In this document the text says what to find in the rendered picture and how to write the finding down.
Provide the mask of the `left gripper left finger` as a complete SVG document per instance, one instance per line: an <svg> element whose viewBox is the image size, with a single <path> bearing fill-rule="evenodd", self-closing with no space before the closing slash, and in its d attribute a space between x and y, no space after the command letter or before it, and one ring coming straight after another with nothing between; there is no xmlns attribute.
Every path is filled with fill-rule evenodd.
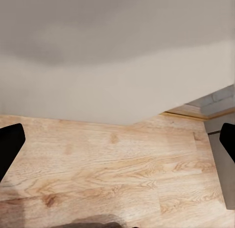
<svg viewBox="0 0 235 228"><path fill-rule="evenodd" d="M21 123L0 129L0 182L25 142Z"/></svg>

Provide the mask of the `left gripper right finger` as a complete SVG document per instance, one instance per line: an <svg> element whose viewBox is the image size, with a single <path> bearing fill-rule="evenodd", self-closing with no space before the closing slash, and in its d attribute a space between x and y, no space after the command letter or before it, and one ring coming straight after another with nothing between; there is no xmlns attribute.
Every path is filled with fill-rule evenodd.
<svg viewBox="0 0 235 228"><path fill-rule="evenodd" d="M224 123L219 140L235 163L235 125Z"/></svg>

